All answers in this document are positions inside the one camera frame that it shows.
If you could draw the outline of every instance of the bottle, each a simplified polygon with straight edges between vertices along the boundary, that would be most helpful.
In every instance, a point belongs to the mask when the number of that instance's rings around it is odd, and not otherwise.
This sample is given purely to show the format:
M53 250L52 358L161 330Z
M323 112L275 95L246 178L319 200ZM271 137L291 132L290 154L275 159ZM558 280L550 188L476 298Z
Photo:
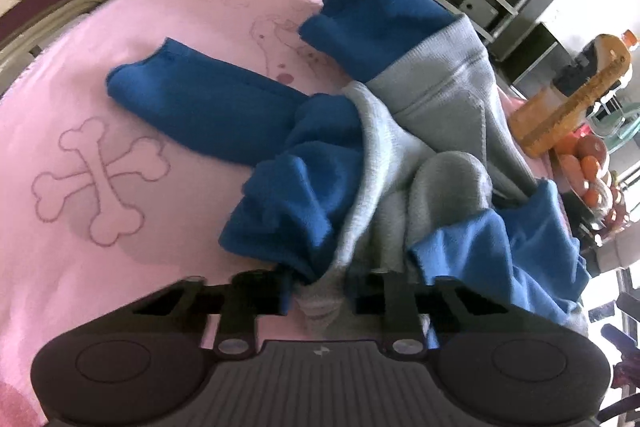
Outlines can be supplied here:
M610 90L620 89L624 80L628 83L630 50L637 47L629 30L621 38L597 36L575 64L563 68L550 86L514 112L508 118L509 128L525 154L538 158L547 152L584 121L588 107Z

